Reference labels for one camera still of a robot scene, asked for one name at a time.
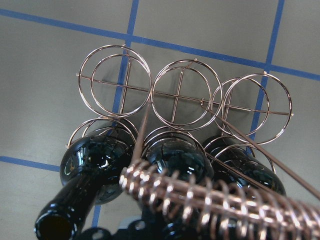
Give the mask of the dark wine bottle in basket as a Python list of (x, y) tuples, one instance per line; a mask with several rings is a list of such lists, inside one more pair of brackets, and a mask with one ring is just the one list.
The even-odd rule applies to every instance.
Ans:
[(73, 240), (82, 231), (95, 205), (113, 201), (122, 193), (123, 168), (129, 166), (132, 145), (113, 136), (87, 136), (76, 140), (60, 164), (63, 185), (40, 211), (34, 231), (39, 240)]

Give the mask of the dark wine bottle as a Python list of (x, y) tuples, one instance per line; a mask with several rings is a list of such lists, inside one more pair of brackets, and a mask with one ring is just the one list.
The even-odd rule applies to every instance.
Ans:
[(274, 171), (246, 152), (244, 147), (230, 136), (211, 136), (203, 141), (202, 146), (214, 170), (215, 182), (222, 180), (240, 188), (257, 189), (256, 184), (243, 178), (246, 176), (282, 196), (286, 195), (285, 187)]
[(123, 168), (129, 166), (132, 145), (113, 136), (87, 136), (76, 140), (60, 164), (63, 185), (40, 211), (34, 231), (39, 240), (73, 240), (82, 231), (95, 205), (113, 201), (122, 193)]
[[(167, 174), (172, 176), (178, 171), (178, 180), (188, 182), (190, 177), (194, 176), (195, 184), (204, 185), (207, 179), (212, 180), (214, 177), (214, 170), (204, 151), (196, 144), (179, 137), (164, 137), (151, 143), (145, 148), (142, 156), (157, 166), (159, 174), (167, 170)], [(200, 211), (192, 212), (188, 225), (183, 223), (182, 215), (182, 206), (177, 207), (177, 213), (172, 219), (162, 216), (159, 212), (151, 213), (146, 208), (142, 211), (142, 216), (149, 218), (155, 240), (196, 240), (196, 225)]]

